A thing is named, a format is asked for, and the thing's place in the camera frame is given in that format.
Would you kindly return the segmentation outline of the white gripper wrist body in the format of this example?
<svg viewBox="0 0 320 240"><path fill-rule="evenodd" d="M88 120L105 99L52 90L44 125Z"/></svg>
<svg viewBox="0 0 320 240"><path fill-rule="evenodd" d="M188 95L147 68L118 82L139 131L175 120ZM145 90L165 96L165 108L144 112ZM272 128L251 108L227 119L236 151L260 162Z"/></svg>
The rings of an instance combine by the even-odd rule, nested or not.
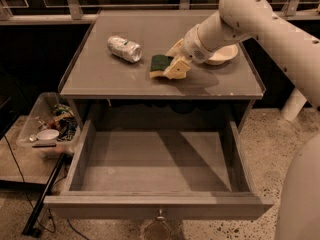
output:
<svg viewBox="0 0 320 240"><path fill-rule="evenodd" d="M182 52L188 59L201 64L213 55L215 47L214 35L201 24L197 24L185 34Z"/></svg>

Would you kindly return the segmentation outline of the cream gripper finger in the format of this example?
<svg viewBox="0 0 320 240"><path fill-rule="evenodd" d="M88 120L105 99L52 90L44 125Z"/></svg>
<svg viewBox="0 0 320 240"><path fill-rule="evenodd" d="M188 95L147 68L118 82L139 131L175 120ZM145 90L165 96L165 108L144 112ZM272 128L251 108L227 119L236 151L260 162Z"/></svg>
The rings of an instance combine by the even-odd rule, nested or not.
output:
<svg viewBox="0 0 320 240"><path fill-rule="evenodd" d="M184 79L191 69L191 61L184 56L175 56L170 65L165 69L163 75L168 79Z"/></svg>
<svg viewBox="0 0 320 240"><path fill-rule="evenodd" d="M182 56L183 55L182 48L183 48L183 39L180 39L166 52L166 56L169 56L169 57Z"/></svg>

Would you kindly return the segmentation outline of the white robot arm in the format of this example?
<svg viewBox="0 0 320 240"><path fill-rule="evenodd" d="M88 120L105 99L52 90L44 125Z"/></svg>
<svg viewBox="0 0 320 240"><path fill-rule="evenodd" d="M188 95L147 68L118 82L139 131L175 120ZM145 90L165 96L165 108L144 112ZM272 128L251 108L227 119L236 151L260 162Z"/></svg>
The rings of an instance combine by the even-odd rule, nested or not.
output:
<svg viewBox="0 0 320 240"><path fill-rule="evenodd" d="M195 25L167 54L171 79L204 63L244 36L254 38L315 108L320 106L319 40L278 17L266 0L219 0L219 9ZM291 160L281 194L275 240L320 240L320 134Z"/></svg>

